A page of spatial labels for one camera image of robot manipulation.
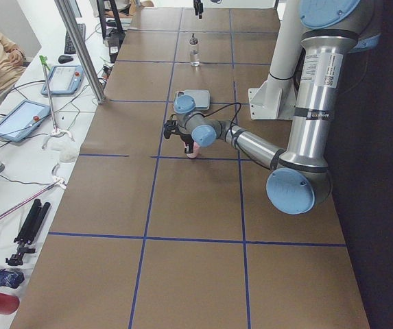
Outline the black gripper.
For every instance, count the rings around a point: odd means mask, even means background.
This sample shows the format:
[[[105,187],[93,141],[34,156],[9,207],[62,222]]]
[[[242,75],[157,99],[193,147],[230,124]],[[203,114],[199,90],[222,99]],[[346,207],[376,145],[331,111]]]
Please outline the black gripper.
[[[180,139],[184,142],[184,153],[190,154],[189,146],[194,144],[194,140],[190,134],[178,133]]]
[[[193,0],[193,8],[195,13],[198,14],[198,18],[202,19],[202,13],[204,11],[203,2],[201,0]]]

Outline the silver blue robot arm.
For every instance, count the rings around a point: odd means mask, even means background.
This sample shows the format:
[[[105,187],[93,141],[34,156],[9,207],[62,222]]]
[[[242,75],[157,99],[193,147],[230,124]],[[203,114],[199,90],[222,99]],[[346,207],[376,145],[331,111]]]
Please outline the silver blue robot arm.
[[[270,170],[266,192],[281,212],[298,215],[323,202],[332,189],[326,139],[347,54],[375,47],[381,1],[288,1],[267,79],[249,90],[253,119],[290,119],[286,148],[233,121],[211,120],[188,95],[174,100],[164,136],[178,135],[191,153],[221,139]]]

